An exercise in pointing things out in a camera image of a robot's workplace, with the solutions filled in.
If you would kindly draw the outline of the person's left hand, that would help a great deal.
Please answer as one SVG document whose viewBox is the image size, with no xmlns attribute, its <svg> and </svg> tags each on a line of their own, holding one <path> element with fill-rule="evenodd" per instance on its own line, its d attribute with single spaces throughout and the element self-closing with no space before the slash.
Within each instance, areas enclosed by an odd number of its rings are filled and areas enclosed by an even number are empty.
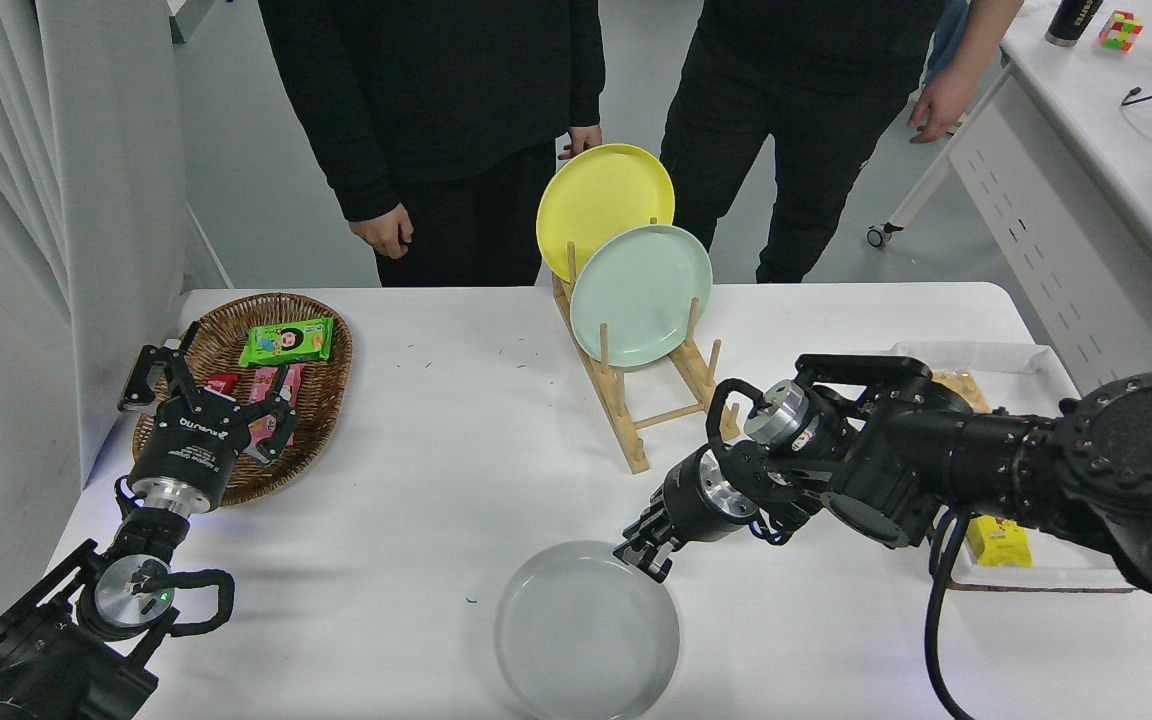
<svg viewBox="0 0 1152 720">
<path fill-rule="evenodd" d="M 567 132 L 568 141 L 558 151 L 559 161 L 570 161 L 590 149 L 602 145 L 602 127 L 573 126 Z"/>
<path fill-rule="evenodd" d="M 972 69 L 950 67 L 925 85 L 908 119 L 914 131 L 910 143 L 932 143 L 952 131 L 961 115 L 965 113 L 980 74 Z"/>
</svg>

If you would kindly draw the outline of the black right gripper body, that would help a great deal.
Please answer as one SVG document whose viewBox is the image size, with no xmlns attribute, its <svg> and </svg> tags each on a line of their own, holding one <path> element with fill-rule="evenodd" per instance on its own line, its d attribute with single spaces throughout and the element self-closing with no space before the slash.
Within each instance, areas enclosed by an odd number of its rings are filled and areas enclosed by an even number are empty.
<svg viewBox="0 0 1152 720">
<path fill-rule="evenodd" d="M 672 468 L 660 491 L 673 548 L 689 541 L 718 541 L 736 532 L 737 491 L 723 479 L 710 448 L 695 450 Z"/>
</svg>

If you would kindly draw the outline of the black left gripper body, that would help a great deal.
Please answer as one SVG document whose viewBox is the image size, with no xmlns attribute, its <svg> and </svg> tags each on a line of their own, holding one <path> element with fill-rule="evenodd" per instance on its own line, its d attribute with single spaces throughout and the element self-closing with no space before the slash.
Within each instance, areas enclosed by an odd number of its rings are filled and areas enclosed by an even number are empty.
<svg viewBox="0 0 1152 720">
<path fill-rule="evenodd" d="M 238 419 L 241 406 L 233 397 L 210 389 L 200 393 L 200 414 L 185 397 L 160 402 L 141 456 L 134 461 L 131 487 L 146 495 L 151 480 L 175 480 L 202 495 L 221 495 L 227 488 L 238 454 L 250 444 L 247 424 Z"/>
</svg>

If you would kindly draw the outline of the person's right hand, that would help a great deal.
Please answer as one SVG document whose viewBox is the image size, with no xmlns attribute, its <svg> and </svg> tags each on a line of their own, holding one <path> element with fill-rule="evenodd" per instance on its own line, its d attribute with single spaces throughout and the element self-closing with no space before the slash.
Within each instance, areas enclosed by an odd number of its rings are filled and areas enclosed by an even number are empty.
<svg viewBox="0 0 1152 720">
<path fill-rule="evenodd" d="M 349 232 L 384 258 L 402 259 L 414 242 L 414 225 L 403 204 L 380 217 L 347 225 Z"/>
</svg>

